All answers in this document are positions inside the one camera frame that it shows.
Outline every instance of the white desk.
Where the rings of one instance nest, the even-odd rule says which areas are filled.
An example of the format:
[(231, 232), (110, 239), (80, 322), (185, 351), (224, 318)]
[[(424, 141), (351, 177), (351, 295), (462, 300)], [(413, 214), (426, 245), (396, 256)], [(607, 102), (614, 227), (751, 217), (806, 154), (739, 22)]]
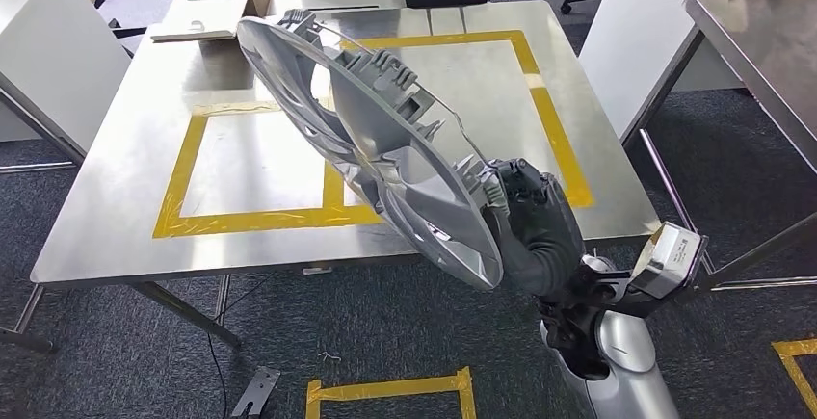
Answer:
[[(601, 0), (579, 62), (621, 140), (658, 93), (662, 75), (693, 40), (695, 23), (683, 2)], [(743, 87), (708, 40), (688, 61), (676, 91)]]
[(89, 0), (0, 0), (0, 141), (39, 136), (22, 108), (85, 154), (129, 64)]

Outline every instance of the yellow floor tape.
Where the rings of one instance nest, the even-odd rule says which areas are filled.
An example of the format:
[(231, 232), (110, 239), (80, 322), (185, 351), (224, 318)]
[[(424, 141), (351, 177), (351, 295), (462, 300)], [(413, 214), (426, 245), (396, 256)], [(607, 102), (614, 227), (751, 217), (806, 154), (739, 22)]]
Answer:
[(305, 419), (320, 419), (321, 402), (349, 402), (454, 391), (460, 392), (462, 419), (477, 419), (474, 391), (471, 387), (471, 371), (467, 366), (457, 371), (454, 376), (441, 378), (390, 380), (330, 388), (323, 388), (319, 380), (313, 380), (306, 387)]
[(789, 373), (789, 377), (794, 382), (803, 401), (811, 411), (811, 415), (817, 418), (817, 395), (814, 395), (814, 389), (806, 380), (803, 371), (795, 361), (795, 356), (804, 354), (817, 354), (817, 339), (810, 340), (794, 340), (791, 342), (772, 342), (772, 347), (777, 351), (780, 361)]

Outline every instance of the table leg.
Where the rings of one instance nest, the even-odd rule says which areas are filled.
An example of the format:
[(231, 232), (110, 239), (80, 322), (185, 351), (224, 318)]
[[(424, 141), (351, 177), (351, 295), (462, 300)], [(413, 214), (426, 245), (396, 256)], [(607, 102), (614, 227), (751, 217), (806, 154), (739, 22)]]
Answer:
[(686, 39), (681, 43), (678, 51), (672, 56), (667, 68), (664, 69), (664, 73), (661, 74), (658, 82), (655, 83), (655, 86), (649, 92), (646, 101), (641, 105), (641, 109), (639, 109), (636, 114), (636, 119), (621, 136), (621, 145), (624, 146), (624, 148), (630, 147), (633, 142), (638, 139), (639, 130), (646, 127), (647, 123), (664, 104), (664, 100), (667, 99), (667, 95), (670, 94), (672, 88), (675, 87), (675, 82), (678, 81), (681, 73), (687, 67), (687, 64), (695, 55), (695, 52), (698, 51), (698, 47), (703, 42), (703, 39), (703, 32), (700, 31), (698, 26), (693, 26), (689, 35), (687, 35)]
[(24, 333), (26, 329), (28, 329), (29, 324), (31, 324), (34, 311), (37, 309), (37, 305), (40, 304), (44, 292), (45, 289), (42, 286), (38, 284), (34, 286), (34, 290), (31, 291), (31, 296), (29, 296), (26, 306), (23, 308), (23, 312), (16, 326), (14, 326), (14, 329), (0, 327), (0, 342), (15, 344), (42, 354), (56, 351), (56, 347), (50, 341)]
[(219, 297), (216, 300), (216, 316), (213, 319), (216, 320), (221, 326), (224, 326), (224, 316), (226, 309), (227, 309), (227, 296), (229, 295), (229, 283), (230, 283), (230, 275), (222, 276), (222, 283), (219, 286)]
[(85, 160), (85, 151), (54, 123), (28, 96), (0, 72), (0, 104), (4, 104), (44, 140), (55, 145), (74, 166)]
[(795, 246), (799, 242), (814, 238), (815, 236), (817, 236), (817, 212), (789, 226), (760, 246), (757, 246), (721, 267), (714, 274), (706, 278), (703, 287), (713, 291), (724, 291), (730, 289), (760, 289), (764, 287), (817, 284), (817, 276), (728, 281), (734, 278), (738, 273), (763, 262), (781, 250)]
[(193, 323), (194, 325), (204, 329), (210, 334), (219, 337), (227, 344), (239, 348), (241, 340), (232, 332), (219, 325), (215, 321), (207, 318), (191, 305), (173, 295), (164, 287), (155, 282), (140, 282), (131, 284), (140, 294), (157, 301), (159, 304), (165, 306), (168, 310)]
[(48, 340), (33, 335), (21, 334), (15, 330), (2, 327), (0, 327), (0, 342), (15, 344), (41, 354), (48, 354), (54, 351), (54, 344)]

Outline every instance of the metal stand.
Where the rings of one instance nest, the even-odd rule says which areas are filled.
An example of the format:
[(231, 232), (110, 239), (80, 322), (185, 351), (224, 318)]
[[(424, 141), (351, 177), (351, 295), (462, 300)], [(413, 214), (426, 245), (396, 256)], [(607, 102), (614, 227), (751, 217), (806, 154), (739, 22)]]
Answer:
[(693, 27), (692, 31), (690, 31), (686, 39), (681, 43), (681, 47), (675, 52), (667, 68), (664, 69), (664, 73), (661, 74), (658, 82), (656, 82), (655, 86), (649, 92), (649, 96), (636, 114), (636, 119), (624, 132), (621, 138), (621, 145), (624, 146), (625, 149), (629, 148), (633, 142), (637, 140), (639, 130), (646, 127), (646, 123), (655, 116), (655, 113), (657, 113), (664, 104), (667, 95), (670, 94), (672, 88), (675, 87), (675, 83), (681, 77), (681, 73), (683, 73), (695, 55), (695, 52), (698, 51), (698, 47), (702, 42), (703, 32), (701, 32), (698, 27)]
[[(241, 340), (224, 328), (219, 321), (224, 321), (224, 310), (217, 309), (220, 315), (220, 318), (217, 318), (215, 321), (207, 318), (201, 312), (193, 308), (191, 305), (180, 299), (179, 297), (173, 295), (170, 291), (165, 289), (164, 287), (156, 284), (155, 282), (140, 282), (137, 284), (131, 284), (131, 287), (136, 289), (140, 294), (152, 299), (153, 301), (158, 302), (159, 304), (165, 306), (168, 310), (172, 311), (173, 313), (177, 314), (178, 316), (184, 318), (190, 323), (193, 323), (197, 327), (200, 327), (207, 331), (208, 333), (215, 335), (216, 337), (224, 340), (227, 344), (231, 345), (234, 348), (241, 347)], [(217, 303), (217, 307), (223, 307), (226, 304), (226, 294), (229, 289), (229, 276), (226, 276), (222, 279), (222, 287), (219, 290), (219, 303)]]
[(26, 306), (23, 308), (23, 312), (20, 315), (20, 319), (17, 321), (16, 326), (14, 326), (14, 329), (5, 329), (0, 327), (0, 342), (15, 344), (41, 354), (56, 352), (57, 348), (50, 341), (25, 333), (28, 326), (31, 324), (31, 318), (34, 316), (34, 311), (37, 309), (40, 299), (42, 299), (43, 292), (44, 289), (42, 286), (38, 284), (34, 286), (34, 290), (32, 291), (31, 296), (28, 298)]
[(280, 371), (259, 366), (252, 377), (250, 385), (244, 391), (244, 395), (238, 401), (238, 405), (230, 413), (230, 418), (240, 418), (247, 412), (248, 419), (258, 419), (261, 417), (261, 410), (270, 399), (270, 394), (276, 388), (276, 382), (280, 378)]
[[(649, 156), (652, 159), (655, 168), (661, 175), (661, 180), (664, 187), (670, 194), (672, 204), (681, 217), (684, 225), (692, 231), (698, 232), (692, 222), (692, 218), (686, 210), (686, 207), (681, 200), (681, 196), (675, 188), (670, 174), (667, 172), (664, 161), (658, 154), (658, 150), (649, 137), (645, 129), (640, 129), (639, 134), (644, 141)], [(817, 236), (817, 212), (809, 215), (805, 219), (789, 226), (778, 235), (765, 241), (756, 248), (744, 253), (740, 257), (731, 262), (716, 268), (709, 254), (705, 253), (702, 259), (703, 268), (706, 275), (700, 278), (694, 288), (695, 291), (729, 291), (739, 289), (765, 289), (772, 287), (790, 287), (790, 286), (808, 286), (817, 284), (817, 276), (797, 276), (790, 278), (766, 278), (766, 279), (750, 279), (750, 280), (730, 280), (741, 272), (763, 262), (772, 255), (784, 250), (786, 248), (797, 245), (799, 242), (814, 238)]]
[[(55, 145), (68, 159), (65, 162), (50, 162), (45, 164), (25, 164), (18, 166), (0, 166), (0, 175), (12, 173), (27, 173), (47, 170), (65, 170), (79, 167), (85, 160), (85, 151), (60, 130), (48, 116), (18, 89), (8, 77), (0, 72), (0, 104), (5, 105), (17, 118), (22, 120), (44, 140)], [(20, 347), (40, 353), (50, 353), (56, 350), (48, 340), (25, 334), (31, 323), (37, 305), (42, 299), (44, 289), (36, 284), (31, 293), (22, 315), (14, 329), (0, 328), (0, 342), (9, 342)]]
[(17, 118), (22, 120), (44, 140), (55, 145), (66, 156), (68, 162), (49, 164), (29, 164), (25, 166), (0, 167), (0, 173), (23, 173), (27, 171), (61, 170), (79, 167), (85, 160), (85, 151), (65, 134), (48, 116), (23, 92), (0, 72), (0, 104), (4, 104)]

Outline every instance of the metal bracket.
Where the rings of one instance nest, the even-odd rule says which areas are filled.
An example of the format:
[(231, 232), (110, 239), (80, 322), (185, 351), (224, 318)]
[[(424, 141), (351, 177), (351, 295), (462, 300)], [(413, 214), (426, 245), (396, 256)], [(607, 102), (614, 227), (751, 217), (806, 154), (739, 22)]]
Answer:
[(258, 366), (250, 385), (247, 386), (247, 390), (244, 391), (244, 395), (241, 396), (241, 400), (238, 401), (238, 405), (232, 410), (229, 417), (241, 417), (247, 408), (250, 409), (247, 415), (249, 419), (261, 417), (261, 409), (267, 404), (278, 378), (280, 378), (279, 370)]

